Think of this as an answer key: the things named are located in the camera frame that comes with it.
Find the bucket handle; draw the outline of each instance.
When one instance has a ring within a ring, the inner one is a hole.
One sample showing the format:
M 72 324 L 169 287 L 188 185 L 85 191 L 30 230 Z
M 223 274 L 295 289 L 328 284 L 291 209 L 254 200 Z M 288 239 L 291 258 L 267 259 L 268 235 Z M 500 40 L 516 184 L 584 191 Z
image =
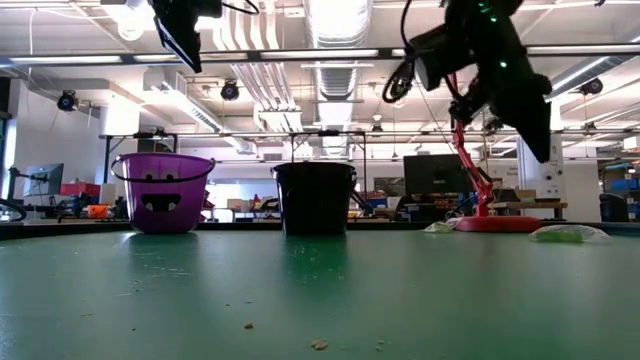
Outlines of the bucket handle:
M 115 176 L 116 179 L 122 180 L 122 181 L 128 181 L 128 182 L 134 182 L 134 183 L 144 183 L 144 184 L 175 184 L 175 183 L 181 183 L 181 182 L 187 182 L 187 181 L 192 181 L 192 180 L 196 180 L 199 179 L 203 176 L 207 176 L 210 172 L 213 171 L 213 169 L 216 167 L 216 161 L 215 159 L 211 159 L 210 160 L 210 164 L 209 164 L 209 168 L 198 175 L 195 176 L 190 176 L 188 178 L 178 178 L 178 179 L 134 179 L 134 178 L 126 178 L 120 174 L 117 174 L 115 172 L 115 170 L 113 170 L 113 167 L 117 164 L 122 162 L 122 158 L 121 157 L 117 157 L 115 160 L 113 160 L 113 162 L 111 163 L 111 175 Z

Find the black bucket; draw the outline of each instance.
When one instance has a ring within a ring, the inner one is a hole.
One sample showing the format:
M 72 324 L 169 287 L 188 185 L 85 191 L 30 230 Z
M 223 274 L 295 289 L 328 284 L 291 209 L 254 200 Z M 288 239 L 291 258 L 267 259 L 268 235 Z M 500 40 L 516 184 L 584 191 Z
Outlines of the black bucket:
M 349 199 L 356 184 L 353 166 L 287 163 L 271 169 L 278 183 L 286 235 L 340 235 L 347 227 Z

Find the security camera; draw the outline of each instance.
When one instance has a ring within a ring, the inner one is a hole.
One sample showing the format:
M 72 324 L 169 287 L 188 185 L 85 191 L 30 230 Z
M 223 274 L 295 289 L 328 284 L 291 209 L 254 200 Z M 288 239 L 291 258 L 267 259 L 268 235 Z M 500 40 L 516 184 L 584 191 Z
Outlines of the security camera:
M 602 81 L 598 78 L 595 78 L 593 80 L 587 81 L 586 83 L 582 84 L 582 86 L 578 88 L 578 91 L 582 95 L 587 95 L 587 94 L 597 95 L 602 92 L 603 87 L 604 85 L 602 84 Z
M 58 99 L 58 109 L 65 112 L 78 110 L 78 98 L 76 98 L 75 90 L 62 91 L 62 96 Z
M 220 91 L 220 96 L 227 101 L 236 100 L 240 96 L 240 90 L 238 90 L 236 80 L 226 80 L 222 87 L 222 91 Z

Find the red box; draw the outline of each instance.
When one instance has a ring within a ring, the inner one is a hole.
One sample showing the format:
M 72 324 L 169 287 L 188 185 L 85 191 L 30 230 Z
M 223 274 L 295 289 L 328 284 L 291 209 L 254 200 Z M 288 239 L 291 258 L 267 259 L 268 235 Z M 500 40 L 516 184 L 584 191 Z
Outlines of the red box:
M 77 184 L 62 184 L 60 187 L 60 195 L 62 196 L 74 196 L 85 193 L 89 196 L 100 196 L 100 185 L 77 183 Z

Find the ceiling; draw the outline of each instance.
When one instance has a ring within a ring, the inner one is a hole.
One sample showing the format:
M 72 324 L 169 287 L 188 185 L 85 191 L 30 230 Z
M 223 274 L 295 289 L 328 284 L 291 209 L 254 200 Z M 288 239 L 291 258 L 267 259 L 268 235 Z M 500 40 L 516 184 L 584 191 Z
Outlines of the ceiling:
M 56 1 L 56 8 L 45 6 L 47 2 L 46 0 L 38 1 L 38 6 L 41 7 L 35 10 L 33 1 L 0 0 L 0 55 L 29 54 L 30 46 L 35 55 L 166 52 L 161 47 L 157 34 L 152 30 L 145 31 L 136 41 L 122 40 L 118 35 L 117 23 L 106 16 L 108 14 L 99 6 L 99 1 L 70 1 L 66 4 Z M 406 24 L 409 37 L 423 33 L 442 22 L 444 11 L 435 7 L 436 3 L 437 1 L 414 1 Z M 523 43 L 526 44 L 627 42 L 640 34 L 640 26 L 637 22 L 640 18 L 640 2 L 621 3 L 623 2 L 607 1 L 604 6 L 594 7 L 585 1 L 526 0 L 522 9 L 512 17 L 512 21 Z M 290 17 L 290 13 L 301 10 L 302 0 L 278 0 L 275 6 L 276 31 L 280 46 L 285 49 L 309 47 L 305 19 Z M 374 1 L 371 26 L 365 39 L 366 46 L 401 47 L 399 28 L 403 6 L 403 1 Z M 202 30 L 201 38 L 202 50 L 216 50 L 211 30 Z M 531 63 L 536 72 L 553 80 L 584 60 L 584 58 L 568 57 L 533 58 Z M 404 101 L 404 105 L 394 107 L 380 100 L 380 91 L 398 62 L 376 61 L 371 64 L 372 67 L 359 70 L 356 94 L 358 102 L 354 104 L 351 129 L 370 129 L 375 114 L 381 116 L 383 128 L 389 131 L 393 129 L 397 131 L 431 130 L 437 129 L 438 126 L 448 128 L 449 120 L 446 110 L 451 98 L 444 86 L 429 93 L 414 87 Z M 313 71 L 302 69 L 300 65 L 301 63 L 288 62 L 284 64 L 284 68 L 296 104 L 300 106 L 302 112 L 302 125 L 312 129 L 314 124 L 317 125 L 316 102 L 314 102 L 317 91 L 314 88 Z M 39 84 L 46 84 L 45 79 L 106 79 L 139 97 L 143 102 L 151 102 L 146 98 L 142 87 L 142 77 L 146 70 L 144 66 L 40 67 L 33 69 L 32 76 Z M 203 72 L 197 75 L 186 66 L 174 66 L 171 70 L 177 70 L 187 79 L 190 84 L 189 96 L 200 101 L 206 110 L 223 119 L 230 130 L 259 130 L 253 120 L 254 102 L 248 94 L 241 89 L 240 99 L 232 102 L 223 101 L 219 95 L 224 79 L 234 77 L 234 71 L 229 65 L 205 65 Z M 459 72 L 461 86 L 464 86 L 474 73 L 473 68 Z M 621 108 L 633 107 L 640 102 L 640 96 L 638 96 L 640 81 L 633 83 L 640 78 L 638 58 L 613 68 L 599 78 L 604 83 L 604 91 L 600 95 L 583 97 L 580 94 L 570 93 L 560 99 L 563 103 L 562 126 L 580 127 L 585 120 L 597 118 Z M 211 87 L 209 94 L 202 90 L 203 86 Z M 620 86 L 623 86 L 620 90 L 603 96 Z M 87 96 L 98 95 L 87 93 Z M 100 103 L 101 100 L 108 99 L 88 100 Z M 169 128 L 174 125 L 177 130 L 187 129 L 190 132 L 204 131 L 202 127 L 195 125 L 196 122 L 193 119 L 170 104 L 155 102 L 146 104 L 145 107 L 152 108 L 153 111 L 144 113 L 141 120 L 143 124 L 162 125 Z M 606 127 L 635 127 L 636 124 L 640 124 L 640 114 L 620 116 L 615 121 L 607 122 Z M 481 125 L 474 123 L 472 126 L 479 129 Z M 412 139 L 409 137 L 395 138 L 396 142 L 410 140 Z M 608 136 L 599 140 L 600 142 L 593 144 L 610 146 L 621 138 Z M 384 142 L 392 141 L 393 139 L 384 140 Z M 510 146 L 512 141 L 513 139 L 503 141 L 500 146 Z M 214 143 L 219 145 L 221 142 L 211 142 L 211 144 Z M 193 142 L 194 146 L 202 146 L 202 144 L 203 141 Z

